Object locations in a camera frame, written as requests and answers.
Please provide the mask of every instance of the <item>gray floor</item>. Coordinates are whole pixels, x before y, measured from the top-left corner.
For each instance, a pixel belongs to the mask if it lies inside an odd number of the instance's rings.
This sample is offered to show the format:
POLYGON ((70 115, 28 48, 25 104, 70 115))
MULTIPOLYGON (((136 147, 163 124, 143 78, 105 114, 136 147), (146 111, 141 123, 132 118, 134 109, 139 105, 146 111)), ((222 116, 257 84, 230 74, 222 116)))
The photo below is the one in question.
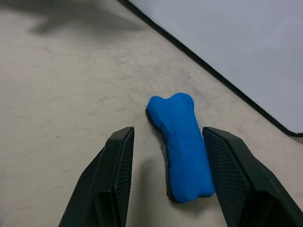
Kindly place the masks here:
POLYGON ((303 140, 284 135, 115 0, 0 3, 1 227, 53 227, 112 132, 135 127, 128 227, 221 227, 216 196, 166 197, 144 111, 189 93, 199 124, 241 137, 303 209, 303 140))

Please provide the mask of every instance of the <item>blue foam bone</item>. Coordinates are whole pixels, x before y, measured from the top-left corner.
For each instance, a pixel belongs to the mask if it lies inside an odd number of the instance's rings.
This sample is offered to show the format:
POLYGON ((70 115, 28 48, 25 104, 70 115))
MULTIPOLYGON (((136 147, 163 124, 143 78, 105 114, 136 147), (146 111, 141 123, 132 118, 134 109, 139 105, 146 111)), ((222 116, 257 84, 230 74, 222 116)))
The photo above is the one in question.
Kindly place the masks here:
POLYGON ((166 138, 175 199, 185 203, 199 196, 211 196, 214 186, 191 96, 184 93, 167 99, 154 96, 147 111, 166 138))

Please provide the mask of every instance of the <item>concrete floor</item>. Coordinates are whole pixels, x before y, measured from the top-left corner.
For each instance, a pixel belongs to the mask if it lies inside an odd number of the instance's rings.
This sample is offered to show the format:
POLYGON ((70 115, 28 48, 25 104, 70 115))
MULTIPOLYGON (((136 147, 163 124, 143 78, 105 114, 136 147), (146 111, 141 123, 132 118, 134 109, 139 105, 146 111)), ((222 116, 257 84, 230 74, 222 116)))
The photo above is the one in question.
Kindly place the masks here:
POLYGON ((1 227, 53 227, 112 132, 135 127, 128 227, 226 226, 216 196, 166 197, 144 111, 189 93, 199 124, 241 137, 303 209, 303 140, 284 135, 115 0, 0 4, 1 227))

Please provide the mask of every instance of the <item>textured grip surface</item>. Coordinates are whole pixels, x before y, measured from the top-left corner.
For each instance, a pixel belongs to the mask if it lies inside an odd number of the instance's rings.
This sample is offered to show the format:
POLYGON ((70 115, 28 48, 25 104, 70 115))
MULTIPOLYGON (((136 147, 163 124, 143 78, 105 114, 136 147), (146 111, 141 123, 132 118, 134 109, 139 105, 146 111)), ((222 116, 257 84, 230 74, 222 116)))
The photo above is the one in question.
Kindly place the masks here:
POLYGON ((242 212, 250 193, 250 184, 228 145, 204 131, 206 151, 214 188, 228 227, 241 226, 242 212))
POLYGON ((126 226, 127 209, 129 202, 129 194, 132 181, 132 162, 133 162, 133 145, 134 145, 134 131, 125 140, 123 153, 120 157, 120 165, 117 169, 114 194, 117 201, 118 212, 121 224, 120 227, 126 226))

